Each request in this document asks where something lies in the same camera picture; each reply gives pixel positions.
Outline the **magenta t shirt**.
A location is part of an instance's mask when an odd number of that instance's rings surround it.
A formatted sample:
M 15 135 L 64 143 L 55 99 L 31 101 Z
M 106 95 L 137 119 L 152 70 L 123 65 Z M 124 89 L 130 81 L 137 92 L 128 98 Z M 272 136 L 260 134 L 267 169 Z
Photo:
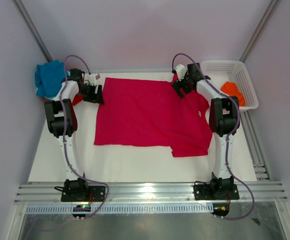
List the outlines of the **magenta t shirt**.
M 169 147 L 175 158 L 208 155 L 213 134 L 201 94 L 180 98 L 168 81 L 107 77 L 102 95 L 95 145 Z

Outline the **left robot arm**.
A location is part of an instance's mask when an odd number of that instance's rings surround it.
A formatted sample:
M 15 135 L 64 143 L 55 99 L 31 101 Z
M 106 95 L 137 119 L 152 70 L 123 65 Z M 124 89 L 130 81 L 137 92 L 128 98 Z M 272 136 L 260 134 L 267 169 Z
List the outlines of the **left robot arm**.
M 49 132 L 57 139 L 62 150 L 65 164 L 66 179 L 62 186 L 55 186 L 56 191 L 61 192 L 62 202 L 103 202 L 106 188 L 97 185 L 89 185 L 83 167 L 80 164 L 76 131 L 78 120 L 75 114 L 73 101 L 76 96 L 92 104 L 103 105 L 103 86 L 91 83 L 97 80 L 98 74 L 86 74 L 80 69 L 69 71 L 69 76 L 64 78 L 56 97 L 44 103 L 46 123 Z

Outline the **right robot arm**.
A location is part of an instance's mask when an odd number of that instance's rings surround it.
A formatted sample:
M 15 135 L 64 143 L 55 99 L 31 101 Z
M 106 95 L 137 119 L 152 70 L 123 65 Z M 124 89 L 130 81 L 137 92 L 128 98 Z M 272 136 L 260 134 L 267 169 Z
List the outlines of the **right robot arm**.
M 202 74 L 197 63 L 172 68 L 175 80 L 171 84 L 180 98 L 196 91 L 209 102 L 208 125 L 215 139 L 215 162 L 209 183 L 194 184 L 196 200 L 238 200 L 237 185 L 232 175 L 232 146 L 240 127 L 239 101 L 216 88 L 208 76 Z

